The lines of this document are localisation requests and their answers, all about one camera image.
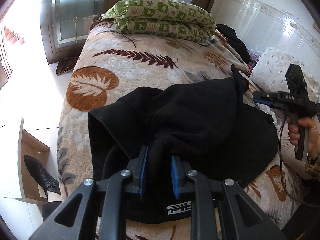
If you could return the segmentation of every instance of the cable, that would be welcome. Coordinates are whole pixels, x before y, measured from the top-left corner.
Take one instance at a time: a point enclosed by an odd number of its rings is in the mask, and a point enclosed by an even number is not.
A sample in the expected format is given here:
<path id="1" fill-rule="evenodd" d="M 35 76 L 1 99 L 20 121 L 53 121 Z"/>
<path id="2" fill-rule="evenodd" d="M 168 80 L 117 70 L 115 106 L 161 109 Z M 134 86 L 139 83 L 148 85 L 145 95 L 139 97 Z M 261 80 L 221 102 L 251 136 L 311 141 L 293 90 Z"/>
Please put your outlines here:
<path id="1" fill-rule="evenodd" d="M 284 181 L 283 181 L 283 177 L 282 177 L 283 171 L 282 171 L 281 138 L 282 138 L 282 132 L 283 132 L 284 124 L 285 124 L 285 122 L 287 121 L 287 118 L 288 118 L 287 112 L 288 112 L 288 111 L 287 111 L 287 109 L 286 109 L 285 114 L 284 114 L 284 122 L 283 122 L 282 127 L 281 127 L 280 138 L 279 138 L 280 177 L 281 177 L 282 187 L 283 187 L 283 189 L 284 189 L 284 192 L 289 196 L 289 198 L 293 199 L 294 201 L 299 202 L 299 203 L 301 203 L 301 204 L 303 204 L 303 205 L 306 205 L 306 206 L 308 206 L 308 207 L 320 208 L 320 205 L 314 205 L 314 204 L 305 202 L 305 201 L 303 201 L 303 200 L 296 199 L 295 197 L 293 197 L 292 195 L 290 195 L 290 193 L 287 191 L 287 188 L 286 188 L 285 185 L 284 185 Z"/>

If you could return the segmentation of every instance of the black boot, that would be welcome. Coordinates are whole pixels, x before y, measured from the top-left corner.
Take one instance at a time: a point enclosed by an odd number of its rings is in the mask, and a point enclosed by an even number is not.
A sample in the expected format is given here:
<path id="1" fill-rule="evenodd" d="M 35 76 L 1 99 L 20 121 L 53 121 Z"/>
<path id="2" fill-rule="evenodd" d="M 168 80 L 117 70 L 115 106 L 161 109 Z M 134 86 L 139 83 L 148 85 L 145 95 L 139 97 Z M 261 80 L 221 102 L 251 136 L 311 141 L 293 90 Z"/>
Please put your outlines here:
<path id="1" fill-rule="evenodd" d="M 43 188 L 46 196 L 48 191 L 61 195 L 58 181 L 47 172 L 40 161 L 29 155 L 24 155 L 23 159 L 30 175 Z"/>

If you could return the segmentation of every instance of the white pillow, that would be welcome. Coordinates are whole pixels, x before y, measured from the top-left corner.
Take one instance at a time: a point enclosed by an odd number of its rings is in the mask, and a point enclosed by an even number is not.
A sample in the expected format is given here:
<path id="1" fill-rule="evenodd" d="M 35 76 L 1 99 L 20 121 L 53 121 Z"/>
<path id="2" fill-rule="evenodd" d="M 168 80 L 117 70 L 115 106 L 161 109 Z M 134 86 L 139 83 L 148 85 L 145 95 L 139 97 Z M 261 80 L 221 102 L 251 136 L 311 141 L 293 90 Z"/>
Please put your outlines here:
<path id="1" fill-rule="evenodd" d="M 309 99 L 318 103 L 320 96 L 318 82 L 305 70 L 302 62 L 276 48 L 266 49 L 253 68 L 250 80 L 266 92 L 290 92 L 285 79 L 285 74 L 290 64 L 301 66 L 308 86 Z"/>

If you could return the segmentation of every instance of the folded quilt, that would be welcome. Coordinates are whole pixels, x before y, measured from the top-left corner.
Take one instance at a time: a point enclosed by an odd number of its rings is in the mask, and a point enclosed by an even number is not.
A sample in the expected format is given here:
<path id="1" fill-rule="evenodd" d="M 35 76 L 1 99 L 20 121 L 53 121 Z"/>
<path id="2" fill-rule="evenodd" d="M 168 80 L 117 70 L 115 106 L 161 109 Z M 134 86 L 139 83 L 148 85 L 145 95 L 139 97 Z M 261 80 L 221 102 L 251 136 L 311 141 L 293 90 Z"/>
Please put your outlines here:
<path id="1" fill-rule="evenodd" d="M 190 41 L 206 41 L 216 29 L 210 13 L 175 0 L 122 0 L 102 17 L 113 18 L 122 33 L 146 33 Z"/>

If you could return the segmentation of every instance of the patterned slipper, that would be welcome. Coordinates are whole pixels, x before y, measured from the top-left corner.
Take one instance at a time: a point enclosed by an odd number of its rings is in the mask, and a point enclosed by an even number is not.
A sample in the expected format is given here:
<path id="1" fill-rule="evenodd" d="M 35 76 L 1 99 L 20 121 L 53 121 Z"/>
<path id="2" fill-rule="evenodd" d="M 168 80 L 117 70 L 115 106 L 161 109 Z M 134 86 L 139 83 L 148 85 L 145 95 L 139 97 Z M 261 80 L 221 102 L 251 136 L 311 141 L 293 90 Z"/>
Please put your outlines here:
<path id="1" fill-rule="evenodd" d="M 68 58 L 68 61 L 63 68 L 63 72 L 68 73 L 72 71 L 75 68 L 77 61 L 78 61 L 77 57 Z"/>
<path id="2" fill-rule="evenodd" d="M 58 65 L 57 65 L 57 69 L 56 69 L 56 75 L 59 76 L 63 73 L 63 68 L 66 64 L 66 59 L 62 59 L 59 61 Z"/>

